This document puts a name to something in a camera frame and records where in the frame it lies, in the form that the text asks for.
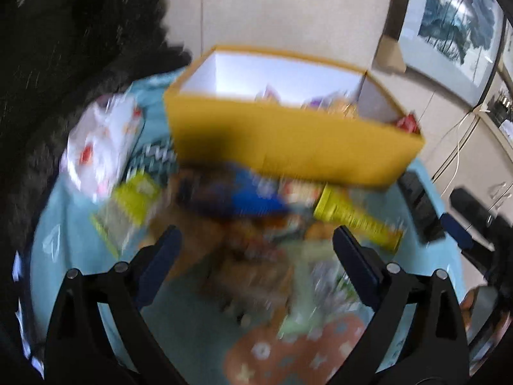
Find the person's right hand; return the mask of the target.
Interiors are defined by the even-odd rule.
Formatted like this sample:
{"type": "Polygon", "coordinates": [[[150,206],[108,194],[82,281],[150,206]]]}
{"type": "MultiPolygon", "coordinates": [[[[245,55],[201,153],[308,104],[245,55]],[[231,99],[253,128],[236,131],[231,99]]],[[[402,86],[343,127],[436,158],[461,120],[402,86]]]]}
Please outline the person's right hand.
{"type": "Polygon", "coordinates": [[[460,304],[469,346],[469,372],[475,374],[491,356],[511,324],[510,308],[494,287],[471,289],[460,304]]]}

